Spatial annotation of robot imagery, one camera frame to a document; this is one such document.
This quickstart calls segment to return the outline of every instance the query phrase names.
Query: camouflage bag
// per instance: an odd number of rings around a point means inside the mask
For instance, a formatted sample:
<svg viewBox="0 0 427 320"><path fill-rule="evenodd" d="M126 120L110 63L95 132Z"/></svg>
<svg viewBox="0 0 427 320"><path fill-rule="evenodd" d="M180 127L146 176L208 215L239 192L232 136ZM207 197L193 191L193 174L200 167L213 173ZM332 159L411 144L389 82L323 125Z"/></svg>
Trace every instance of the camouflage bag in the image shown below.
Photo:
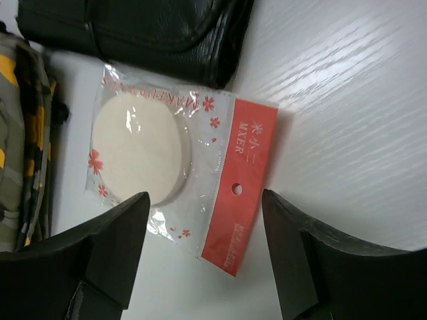
<svg viewBox="0 0 427 320"><path fill-rule="evenodd" d="M0 31L0 251L50 236L55 88L41 54L26 40ZM57 106L67 116L65 106Z"/></svg>

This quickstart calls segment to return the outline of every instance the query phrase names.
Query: black leather bag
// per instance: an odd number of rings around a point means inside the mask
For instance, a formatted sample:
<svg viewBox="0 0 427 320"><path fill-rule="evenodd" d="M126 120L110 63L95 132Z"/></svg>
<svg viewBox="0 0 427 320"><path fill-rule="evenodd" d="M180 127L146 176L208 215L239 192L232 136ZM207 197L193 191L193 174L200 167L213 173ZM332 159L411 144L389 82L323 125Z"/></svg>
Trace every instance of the black leather bag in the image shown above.
<svg viewBox="0 0 427 320"><path fill-rule="evenodd" d="M254 0L19 0L22 35L213 88L234 74Z"/></svg>

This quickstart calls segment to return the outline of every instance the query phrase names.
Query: red label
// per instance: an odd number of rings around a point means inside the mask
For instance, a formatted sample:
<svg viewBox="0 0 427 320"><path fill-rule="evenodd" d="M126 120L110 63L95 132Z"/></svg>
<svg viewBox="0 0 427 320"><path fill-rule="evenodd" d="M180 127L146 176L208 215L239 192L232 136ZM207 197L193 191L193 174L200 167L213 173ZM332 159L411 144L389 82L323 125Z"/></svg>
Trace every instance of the red label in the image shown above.
<svg viewBox="0 0 427 320"><path fill-rule="evenodd" d="M268 162L276 108L236 100L220 188L201 256L236 276L248 246ZM236 194L234 186L242 192Z"/></svg>

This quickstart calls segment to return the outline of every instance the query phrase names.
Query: clear plastic bag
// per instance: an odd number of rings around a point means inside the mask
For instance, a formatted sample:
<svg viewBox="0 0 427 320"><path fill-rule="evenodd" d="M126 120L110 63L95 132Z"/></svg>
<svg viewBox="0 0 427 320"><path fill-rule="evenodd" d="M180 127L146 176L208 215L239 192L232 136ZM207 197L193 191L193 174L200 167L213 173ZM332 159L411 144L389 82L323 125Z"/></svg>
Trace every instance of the clear plastic bag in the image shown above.
<svg viewBox="0 0 427 320"><path fill-rule="evenodd" d="M106 65L86 189L107 205L148 191L147 230L236 275L277 112L225 91L153 86Z"/></svg>

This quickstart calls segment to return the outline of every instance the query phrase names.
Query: white wood grain surface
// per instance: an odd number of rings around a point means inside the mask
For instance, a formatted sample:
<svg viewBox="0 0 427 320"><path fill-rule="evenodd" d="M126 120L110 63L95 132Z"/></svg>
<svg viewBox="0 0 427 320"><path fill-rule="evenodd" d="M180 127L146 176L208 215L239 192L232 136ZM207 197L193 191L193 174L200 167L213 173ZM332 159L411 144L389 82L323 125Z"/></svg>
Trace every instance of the white wood grain surface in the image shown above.
<svg viewBox="0 0 427 320"><path fill-rule="evenodd" d="M16 3L0 4L12 31ZM423 0L256 0L230 89L280 103L266 187L365 240L427 246L426 16ZM102 65L71 53L52 63L72 112L57 154L60 232L104 210L83 194ZM148 235L123 318L281 319L262 218L236 279Z"/></svg>

